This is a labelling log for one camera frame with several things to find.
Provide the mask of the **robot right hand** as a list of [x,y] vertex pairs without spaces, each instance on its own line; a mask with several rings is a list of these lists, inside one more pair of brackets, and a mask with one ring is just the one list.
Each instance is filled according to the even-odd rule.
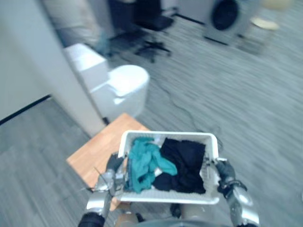
[[225,158],[217,158],[214,165],[220,177],[219,185],[225,187],[236,180],[235,170],[231,163]]

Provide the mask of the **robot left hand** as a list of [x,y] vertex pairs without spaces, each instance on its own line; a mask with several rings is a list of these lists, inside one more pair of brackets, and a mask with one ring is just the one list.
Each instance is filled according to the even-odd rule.
[[118,153],[114,153],[110,156],[106,170],[100,175],[102,183],[105,185],[104,190],[109,191],[111,195],[114,195],[116,191],[119,191],[125,185],[126,173],[122,170],[122,165],[125,157],[119,157]]

